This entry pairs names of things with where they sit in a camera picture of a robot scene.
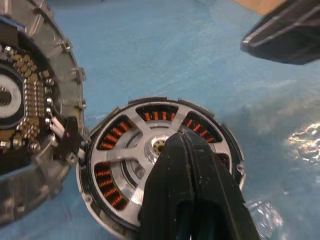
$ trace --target screw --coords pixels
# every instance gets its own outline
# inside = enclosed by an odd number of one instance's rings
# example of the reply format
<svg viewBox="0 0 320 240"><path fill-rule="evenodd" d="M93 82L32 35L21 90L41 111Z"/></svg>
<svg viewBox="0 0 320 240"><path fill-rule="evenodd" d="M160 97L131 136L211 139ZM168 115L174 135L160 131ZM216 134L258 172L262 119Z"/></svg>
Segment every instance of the screw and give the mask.
<svg viewBox="0 0 320 240"><path fill-rule="evenodd" d="M9 141L0 141L0 149L9 149L11 146Z"/></svg>
<svg viewBox="0 0 320 240"><path fill-rule="evenodd" d="M10 53L11 55L15 54L15 51L14 51L11 47L9 47L9 46L6 46L6 47L4 48L4 50L5 50L6 52Z"/></svg>
<svg viewBox="0 0 320 240"><path fill-rule="evenodd" d="M13 139L12 145L13 145L13 148L18 149L18 148L22 147L23 143L19 139Z"/></svg>
<svg viewBox="0 0 320 240"><path fill-rule="evenodd" d="M53 86L55 85L55 80L53 80L52 78L49 78L47 80L45 80L45 83L48 85L48 86Z"/></svg>
<svg viewBox="0 0 320 240"><path fill-rule="evenodd" d="M41 150L41 146L38 142L34 141L34 142L31 142L29 144L29 150L32 152L32 153L37 153Z"/></svg>
<svg viewBox="0 0 320 240"><path fill-rule="evenodd" d="M49 105L53 105L53 103L54 103L54 101L52 100L52 98L51 97L48 97L47 99L46 99L46 102L49 104Z"/></svg>
<svg viewBox="0 0 320 240"><path fill-rule="evenodd" d="M50 107L47 107L47 108L45 109L45 112L46 112L46 114L48 114L49 116L51 116L51 108L50 108Z"/></svg>
<svg viewBox="0 0 320 240"><path fill-rule="evenodd" d="M44 120L44 122L45 122L45 124L49 125L49 124L51 123L51 120L46 117L45 120Z"/></svg>

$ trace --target blue work mat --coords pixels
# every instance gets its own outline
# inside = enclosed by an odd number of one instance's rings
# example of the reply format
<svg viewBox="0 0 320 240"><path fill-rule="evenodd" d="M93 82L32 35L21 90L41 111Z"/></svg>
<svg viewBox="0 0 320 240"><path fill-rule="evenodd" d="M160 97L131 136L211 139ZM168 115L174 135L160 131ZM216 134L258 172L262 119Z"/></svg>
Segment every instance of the blue work mat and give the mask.
<svg viewBox="0 0 320 240"><path fill-rule="evenodd" d="M232 0L50 0L87 80L86 124L143 96L204 106L246 158L244 196L264 240L316 240L320 225L320 67L240 51L259 17ZM0 230L1 240L110 240L64 190Z"/></svg>

